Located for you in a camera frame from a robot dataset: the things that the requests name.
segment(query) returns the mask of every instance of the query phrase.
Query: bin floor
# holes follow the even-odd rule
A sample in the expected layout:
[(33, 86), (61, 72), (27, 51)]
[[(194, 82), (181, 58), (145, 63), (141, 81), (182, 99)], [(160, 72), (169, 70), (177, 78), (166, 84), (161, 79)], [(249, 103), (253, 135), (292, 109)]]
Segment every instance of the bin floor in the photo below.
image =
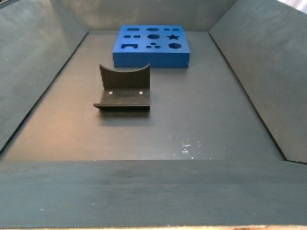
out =
[(149, 112), (99, 112), (115, 32), (89, 33), (2, 160), (282, 160), (209, 35), (185, 35), (189, 68), (150, 69)]

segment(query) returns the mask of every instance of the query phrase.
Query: shape sorter block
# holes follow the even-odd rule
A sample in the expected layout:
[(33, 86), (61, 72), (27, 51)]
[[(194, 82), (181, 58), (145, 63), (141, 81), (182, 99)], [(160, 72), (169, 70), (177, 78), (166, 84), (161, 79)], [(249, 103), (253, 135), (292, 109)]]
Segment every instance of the shape sorter block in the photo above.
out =
[(182, 26), (122, 25), (111, 49), (114, 67), (186, 68), (189, 48)]

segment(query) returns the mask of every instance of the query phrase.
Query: metal wall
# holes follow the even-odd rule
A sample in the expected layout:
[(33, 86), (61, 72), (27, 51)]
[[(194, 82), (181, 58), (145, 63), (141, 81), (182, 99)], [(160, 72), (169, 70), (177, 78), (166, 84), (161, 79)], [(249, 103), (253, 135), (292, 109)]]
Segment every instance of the metal wall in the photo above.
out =
[(2, 229), (307, 226), (307, 167), (289, 162), (1, 162), (0, 175)]
[(0, 149), (87, 33), (57, 1), (0, 9)]
[(307, 15), (240, 0), (209, 31), (285, 157), (307, 162)]
[(180, 24), (208, 31), (237, 0), (59, 0), (93, 31), (117, 31), (122, 24)]

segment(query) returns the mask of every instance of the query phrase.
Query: circular hole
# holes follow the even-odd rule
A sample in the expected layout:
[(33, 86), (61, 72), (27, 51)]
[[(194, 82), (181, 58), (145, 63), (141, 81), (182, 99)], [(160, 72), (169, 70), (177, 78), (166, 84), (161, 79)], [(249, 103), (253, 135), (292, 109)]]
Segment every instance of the circular hole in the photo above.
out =
[(158, 38), (158, 35), (157, 34), (149, 34), (148, 38), (152, 40), (156, 40)]
[(157, 31), (157, 28), (148, 28), (148, 31)]

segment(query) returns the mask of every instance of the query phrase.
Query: gray metal panel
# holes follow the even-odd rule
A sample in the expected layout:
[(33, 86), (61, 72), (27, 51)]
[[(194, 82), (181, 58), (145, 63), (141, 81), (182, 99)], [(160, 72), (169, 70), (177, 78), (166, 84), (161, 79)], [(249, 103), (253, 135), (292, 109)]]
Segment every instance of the gray metal panel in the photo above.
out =
[(13, 4), (18, 0), (5, 0), (3, 2), (0, 2), (0, 9), (6, 7), (9, 4)]
[(93, 31), (118, 31), (122, 24), (180, 24), (208, 31), (237, 0), (59, 0)]
[(150, 69), (150, 111), (98, 112), (99, 64), (115, 32), (93, 32), (55, 78), (3, 160), (281, 160), (205, 32), (188, 32), (188, 69)]
[(85, 34), (54, 0), (0, 9), (0, 149)]
[(14, 227), (307, 225), (307, 166), (222, 161), (0, 163)]
[(241, 0), (209, 31), (285, 157), (307, 162), (307, 15)]

